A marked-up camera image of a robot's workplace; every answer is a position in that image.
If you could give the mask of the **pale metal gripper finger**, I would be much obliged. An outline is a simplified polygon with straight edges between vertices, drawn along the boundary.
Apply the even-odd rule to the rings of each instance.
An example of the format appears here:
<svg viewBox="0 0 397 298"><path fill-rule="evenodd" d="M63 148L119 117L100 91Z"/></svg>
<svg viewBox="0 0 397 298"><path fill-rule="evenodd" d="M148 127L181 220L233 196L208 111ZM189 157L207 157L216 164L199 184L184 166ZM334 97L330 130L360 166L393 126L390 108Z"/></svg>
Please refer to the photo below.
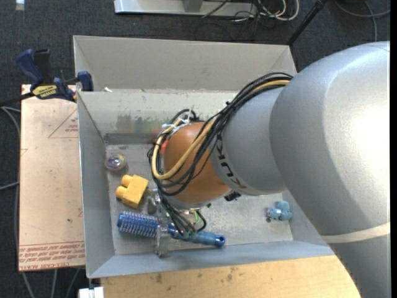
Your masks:
<svg viewBox="0 0 397 298"><path fill-rule="evenodd" d="M159 258L165 258L170 251L170 234L168 224L162 224L156 229L154 252Z"/></svg>
<svg viewBox="0 0 397 298"><path fill-rule="evenodd" d="M156 194L148 196L147 212L149 215L158 215L162 211L161 198Z"/></svg>

